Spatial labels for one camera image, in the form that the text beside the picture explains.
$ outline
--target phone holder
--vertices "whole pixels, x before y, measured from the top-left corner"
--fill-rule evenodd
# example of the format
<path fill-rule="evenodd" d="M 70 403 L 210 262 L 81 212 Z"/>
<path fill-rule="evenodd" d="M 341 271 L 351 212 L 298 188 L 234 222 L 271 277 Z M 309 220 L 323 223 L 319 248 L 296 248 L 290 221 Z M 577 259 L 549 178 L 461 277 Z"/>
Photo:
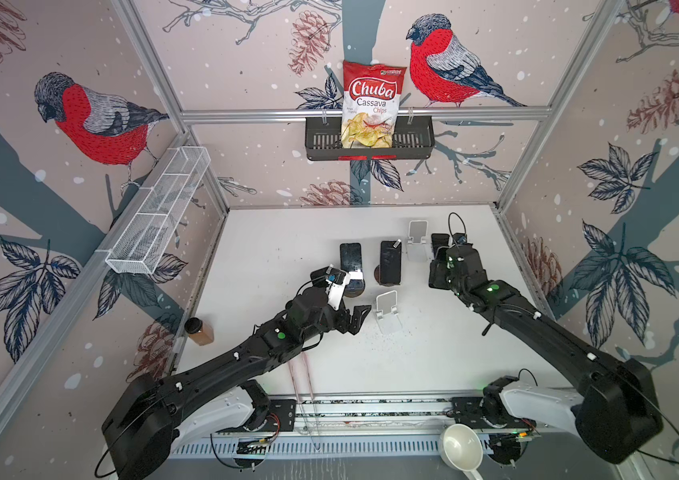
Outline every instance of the phone holder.
<path fill-rule="evenodd" d="M 403 330 L 401 319 L 398 317 L 398 291 L 390 290 L 377 296 L 376 311 L 377 325 L 383 335 L 390 335 Z"/>
<path fill-rule="evenodd" d="M 428 221 L 409 222 L 409 236 L 406 237 L 406 258 L 410 262 L 424 263 L 432 260 L 428 242 Z"/>

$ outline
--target brown bottle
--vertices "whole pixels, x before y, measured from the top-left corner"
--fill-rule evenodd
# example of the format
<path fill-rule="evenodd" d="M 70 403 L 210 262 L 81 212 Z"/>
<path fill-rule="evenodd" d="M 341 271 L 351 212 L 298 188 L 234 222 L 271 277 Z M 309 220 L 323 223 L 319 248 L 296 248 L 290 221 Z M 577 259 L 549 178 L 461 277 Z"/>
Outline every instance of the brown bottle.
<path fill-rule="evenodd" d="M 211 326 L 194 316 L 185 322 L 185 331 L 192 341 L 200 346 L 208 345 L 214 341 L 214 330 Z"/>

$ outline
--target cup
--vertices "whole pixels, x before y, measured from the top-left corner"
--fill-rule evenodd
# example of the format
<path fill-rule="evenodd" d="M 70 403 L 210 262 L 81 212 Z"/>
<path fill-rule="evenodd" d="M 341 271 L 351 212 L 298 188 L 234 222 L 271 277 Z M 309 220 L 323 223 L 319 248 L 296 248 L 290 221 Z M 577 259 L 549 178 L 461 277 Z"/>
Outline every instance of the cup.
<path fill-rule="evenodd" d="M 455 423 L 441 433 L 439 453 L 446 465 L 461 470 L 466 477 L 483 480 L 478 467 L 483 460 L 483 444 L 472 428 Z"/>

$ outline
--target white tabletop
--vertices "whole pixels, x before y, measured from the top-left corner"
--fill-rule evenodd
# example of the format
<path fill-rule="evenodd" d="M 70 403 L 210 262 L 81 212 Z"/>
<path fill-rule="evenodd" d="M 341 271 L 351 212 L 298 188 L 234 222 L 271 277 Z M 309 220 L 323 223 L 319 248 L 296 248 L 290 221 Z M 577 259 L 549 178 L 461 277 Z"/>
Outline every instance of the white tabletop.
<path fill-rule="evenodd" d="M 280 210 L 233 210 L 219 241 L 196 316 L 209 322 L 214 343 L 188 340 L 180 372 L 233 348 L 251 335 L 254 324 L 270 320 L 292 299 L 309 273 L 339 266 L 339 245 L 359 242 L 363 249 L 365 292 L 345 298 L 345 305 L 374 305 L 381 293 L 398 291 L 403 330 L 383 335 L 369 313 L 361 332 L 330 332 L 310 352 L 308 364 L 315 394 L 366 392 L 443 392 L 482 389 L 504 375 L 531 370 L 540 385 L 570 386 L 531 348 L 470 312 L 451 292 L 428 288 L 429 264 L 402 254 L 402 282 L 380 286 L 374 280 L 382 240 L 404 242 L 410 220 L 429 222 L 431 233 L 448 233 L 449 212 L 465 220 L 468 239 L 481 253 L 490 279 L 501 279 L 531 298 L 494 215 L 488 206 L 374 206 Z M 461 224 L 452 220 L 452 226 Z M 296 375 L 303 377 L 302 362 Z M 293 394 L 288 367 L 258 378 L 271 395 Z M 301 392 L 306 385 L 298 381 Z"/>

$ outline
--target chip bag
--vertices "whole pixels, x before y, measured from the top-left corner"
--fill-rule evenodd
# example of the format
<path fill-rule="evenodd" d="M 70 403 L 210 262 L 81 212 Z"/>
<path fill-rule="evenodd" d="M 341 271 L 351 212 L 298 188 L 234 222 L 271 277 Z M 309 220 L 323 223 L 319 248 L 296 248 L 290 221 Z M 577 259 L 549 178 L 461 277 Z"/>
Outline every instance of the chip bag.
<path fill-rule="evenodd" d="M 344 62 L 343 148 L 390 148 L 406 67 Z"/>

